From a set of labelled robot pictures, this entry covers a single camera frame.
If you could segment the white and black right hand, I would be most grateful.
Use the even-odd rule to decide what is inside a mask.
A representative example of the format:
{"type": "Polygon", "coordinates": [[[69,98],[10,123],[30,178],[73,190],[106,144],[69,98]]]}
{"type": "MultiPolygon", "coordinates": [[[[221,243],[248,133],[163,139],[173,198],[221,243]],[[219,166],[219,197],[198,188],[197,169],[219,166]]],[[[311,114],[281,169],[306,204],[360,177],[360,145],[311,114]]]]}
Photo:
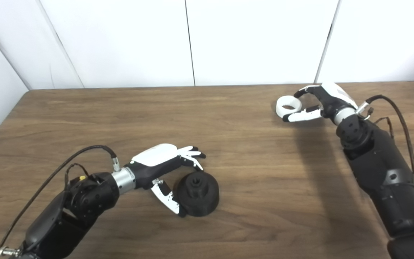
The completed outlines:
{"type": "Polygon", "coordinates": [[[303,87],[292,98],[290,96],[285,96],[284,98],[289,101],[287,104],[281,103],[280,106],[296,106],[296,111],[281,112],[278,116],[282,118],[283,122],[299,122],[328,118],[337,125],[341,120],[352,115],[358,108],[358,105],[350,95],[339,85],[331,82],[303,87]],[[320,104],[302,109],[299,98],[305,94],[314,95],[320,104]]]}

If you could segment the white and black left hand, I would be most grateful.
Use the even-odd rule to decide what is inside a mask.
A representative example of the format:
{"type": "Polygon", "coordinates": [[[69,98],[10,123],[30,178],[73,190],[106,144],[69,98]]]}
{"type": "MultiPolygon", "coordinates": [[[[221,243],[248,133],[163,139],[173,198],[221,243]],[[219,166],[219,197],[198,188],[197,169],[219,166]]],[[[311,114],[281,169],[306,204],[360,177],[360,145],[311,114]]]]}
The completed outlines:
{"type": "Polygon", "coordinates": [[[163,205],[184,218],[186,211],[175,198],[171,187],[161,178],[182,166],[202,172],[198,158],[205,159],[206,155],[196,146],[179,149],[173,144],[161,143],[134,156],[126,167],[134,175],[135,189],[151,190],[163,205]]]}

